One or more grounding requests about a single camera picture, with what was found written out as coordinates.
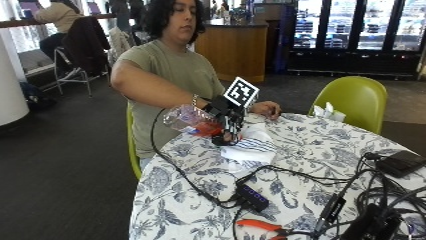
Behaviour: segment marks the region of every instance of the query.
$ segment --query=man's left hand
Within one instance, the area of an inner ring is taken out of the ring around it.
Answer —
[[[270,120],[276,120],[280,115],[280,107],[271,101],[258,102],[252,104],[250,112],[263,115]]]

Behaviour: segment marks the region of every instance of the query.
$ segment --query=ar tag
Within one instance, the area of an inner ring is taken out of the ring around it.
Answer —
[[[256,100],[258,88],[254,87],[240,77],[236,77],[231,85],[226,89],[223,96],[238,107],[242,105],[247,108]]]

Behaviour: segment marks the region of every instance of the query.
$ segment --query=green chair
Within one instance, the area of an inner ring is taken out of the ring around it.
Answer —
[[[335,79],[322,89],[314,105],[324,108],[330,102],[334,109],[346,114],[344,123],[380,134],[387,92],[384,86],[375,80],[348,76]]]
[[[131,129],[133,115],[131,115],[131,110],[130,110],[129,105],[127,105],[127,109],[126,109],[126,125],[127,125],[127,145],[129,145],[130,164],[131,164],[135,178],[139,179],[142,176],[142,171],[141,171],[141,167],[138,165],[139,160],[138,160],[138,157],[135,156],[135,146],[134,146],[133,129]]]

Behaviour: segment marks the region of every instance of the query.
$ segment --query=black chair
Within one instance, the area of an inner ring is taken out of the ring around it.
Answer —
[[[62,94],[61,85],[66,82],[85,83],[89,96],[91,89],[89,82],[102,75],[106,75],[109,84],[110,66],[106,52],[110,49],[106,35],[94,17],[78,18],[62,39],[62,47],[54,49],[54,77]],[[73,67],[73,75],[58,76],[55,65],[57,58],[61,57]]]

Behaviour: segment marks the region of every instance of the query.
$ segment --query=refrigerator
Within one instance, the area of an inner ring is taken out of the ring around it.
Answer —
[[[299,0],[287,71],[415,77],[424,0]]]

